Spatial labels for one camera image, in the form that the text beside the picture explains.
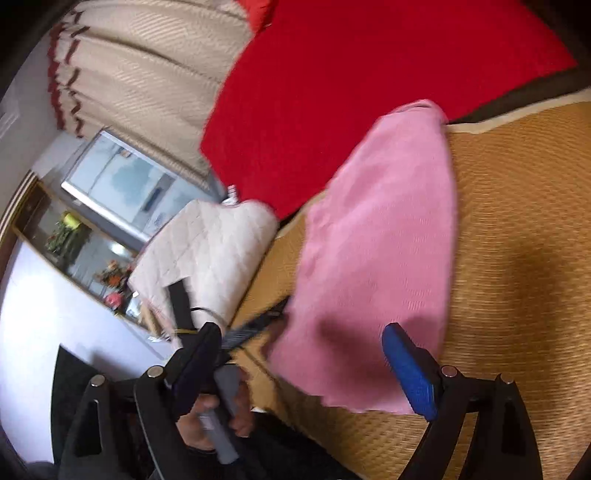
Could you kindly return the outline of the person's left hand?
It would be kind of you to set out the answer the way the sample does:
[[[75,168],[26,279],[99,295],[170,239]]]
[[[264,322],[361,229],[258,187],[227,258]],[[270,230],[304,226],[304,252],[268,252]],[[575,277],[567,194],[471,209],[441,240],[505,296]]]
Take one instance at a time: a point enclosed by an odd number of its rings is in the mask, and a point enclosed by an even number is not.
[[[248,438],[254,426],[252,412],[252,395],[249,390],[249,374],[238,367],[239,384],[235,395],[235,415],[229,421],[229,427],[237,437]],[[200,394],[194,401],[190,411],[182,415],[176,422],[176,427],[183,442],[191,448],[212,451],[214,443],[211,440],[213,423],[209,414],[214,413],[219,400],[212,394]]]

